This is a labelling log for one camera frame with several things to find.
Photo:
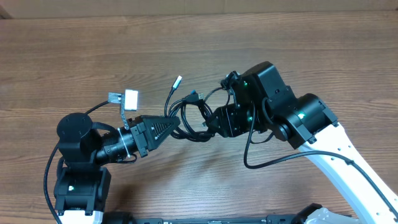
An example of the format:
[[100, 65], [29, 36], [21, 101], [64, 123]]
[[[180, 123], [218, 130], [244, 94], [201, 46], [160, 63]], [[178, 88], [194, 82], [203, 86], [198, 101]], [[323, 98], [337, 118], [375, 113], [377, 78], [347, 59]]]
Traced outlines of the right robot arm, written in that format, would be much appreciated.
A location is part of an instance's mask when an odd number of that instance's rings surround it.
[[233, 71], [220, 82], [233, 103], [217, 108], [206, 119], [208, 130], [224, 138], [254, 131], [270, 131], [287, 141], [297, 153], [248, 169], [261, 169], [299, 157], [307, 157], [338, 189], [360, 223], [397, 223], [397, 195], [356, 150], [337, 116], [318, 96], [297, 98], [276, 67], [259, 63], [242, 75]]

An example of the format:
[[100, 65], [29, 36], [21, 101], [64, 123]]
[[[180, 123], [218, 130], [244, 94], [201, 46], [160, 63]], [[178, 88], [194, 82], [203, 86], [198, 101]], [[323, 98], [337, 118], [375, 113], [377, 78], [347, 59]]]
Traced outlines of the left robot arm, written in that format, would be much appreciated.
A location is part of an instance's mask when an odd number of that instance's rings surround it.
[[54, 188], [57, 223], [135, 223], [129, 212], [106, 212], [111, 174], [106, 164], [133, 164], [157, 149], [178, 127], [178, 117], [138, 116], [114, 128], [72, 113], [57, 126], [58, 163]]

